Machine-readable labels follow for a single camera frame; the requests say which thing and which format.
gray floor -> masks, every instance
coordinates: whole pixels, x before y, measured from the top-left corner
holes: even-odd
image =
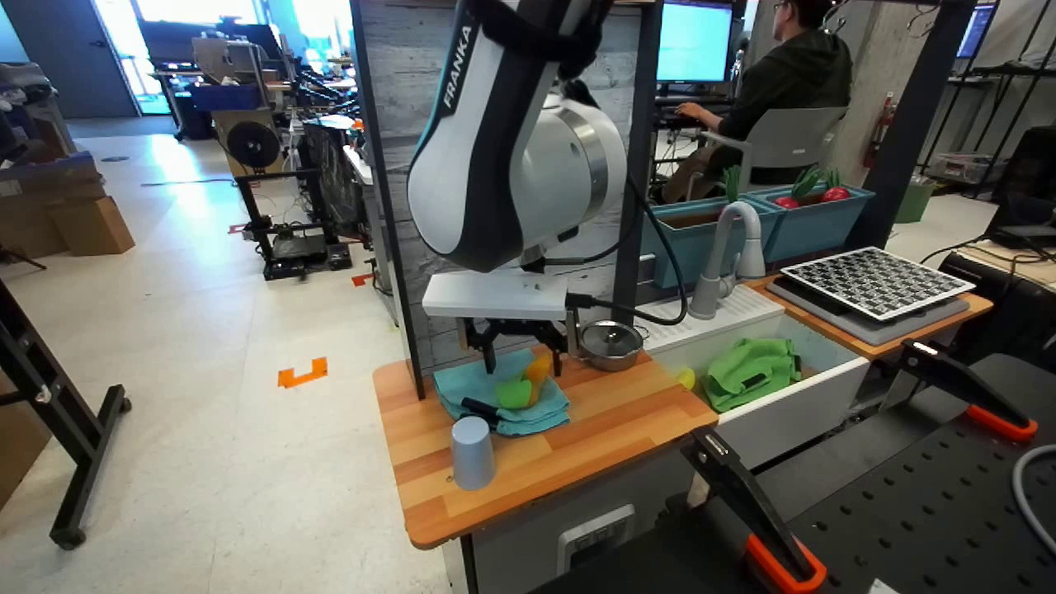
[[[116,139],[116,136],[176,136],[173,117],[143,119],[72,119],[65,121],[76,139]]]
[[[351,272],[264,285],[250,244],[229,235],[246,212],[214,143],[118,130],[83,144],[140,249],[0,273],[87,400],[125,382],[134,413],[76,553],[46,539],[72,466],[60,446],[39,455],[0,512],[0,591],[446,591],[442,553],[407,541],[372,405],[370,374],[404,361],[383,304]],[[285,190],[268,202],[294,209]],[[974,239],[991,212],[937,198],[892,251]],[[328,378],[279,389],[279,369],[315,356],[331,356]]]

blue cup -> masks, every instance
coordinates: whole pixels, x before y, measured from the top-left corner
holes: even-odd
[[[486,490],[496,476],[496,451],[491,451],[491,429],[478,416],[461,416],[452,427],[452,460],[457,460],[457,483],[467,492]]]

person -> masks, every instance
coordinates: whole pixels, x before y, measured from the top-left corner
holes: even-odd
[[[725,117],[708,107],[677,107],[679,119],[712,130],[725,139],[745,139],[765,110],[794,107],[847,107],[851,101],[851,50],[822,30],[832,0],[780,0],[774,13],[776,50],[743,73],[738,98]],[[708,143],[666,180],[657,202],[701,198],[724,167],[736,164],[732,149]]]

wooden table top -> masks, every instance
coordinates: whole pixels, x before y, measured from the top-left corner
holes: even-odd
[[[977,240],[977,244],[957,249],[955,255],[981,266],[991,266],[998,273],[1023,276],[1056,293],[1056,262],[1044,262],[1038,251],[1011,251],[992,240]]]
[[[571,400],[571,421],[528,439],[496,436],[491,484],[461,492],[448,455],[452,420],[437,393],[416,397],[409,363],[375,369],[372,385],[404,520],[416,549],[470,534],[716,421],[716,413],[677,385],[650,356],[620,374],[599,374],[567,361],[561,389]]]
[[[931,326],[922,326],[922,331],[915,331],[915,333],[908,333],[908,337],[900,337],[900,341],[864,344],[864,341],[858,341],[854,333],[842,331],[842,326],[835,326],[835,322],[830,322],[830,321],[801,310],[798,304],[785,301],[782,293],[776,293],[769,276],[765,276],[765,282],[749,282],[749,288],[759,289],[759,293],[765,293],[769,301],[782,304],[785,312],[794,316],[798,322],[820,331],[822,337],[830,337],[830,341],[835,341],[835,344],[842,344],[842,347],[854,349],[854,352],[862,352],[864,361],[892,361],[892,356],[900,352],[900,347],[903,347],[908,341],[934,341],[934,337],[941,337],[941,333],[947,333],[947,331],[957,331],[962,322],[977,321],[977,316],[985,316],[987,310],[992,310],[992,304],[991,304],[987,297],[981,297],[981,293],[962,293],[962,301],[964,301],[967,306],[964,306],[957,316],[947,316],[947,321],[937,321],[937,322],[931,322]]]

cardboard box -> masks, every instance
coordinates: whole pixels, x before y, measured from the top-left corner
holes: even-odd
[[[68,255],[125,255],[134,244],[111,198],[54,205],[50,220]]]
[[[103,176],[95,173],[94,153],[76,153],[68,160],[26,163],[17,167],[6,167],[0,173],[0,180],[17,180],[24,195],[32,195],[32,190],[64,190],[76,186],[103,186]]]
[[[0,397],[13,393],[10,378],[0,374]],[[50,432],[35,413],[24,404],[0,405],[0,508],[21,490],[24,476],[32,470]]]
[[[0,249],[24,251],[29,259],[64,255],[65,240],[56,231],[50,212],[60,205],[95,198],[107,198],[103,178],[68,187],[0,195]]]

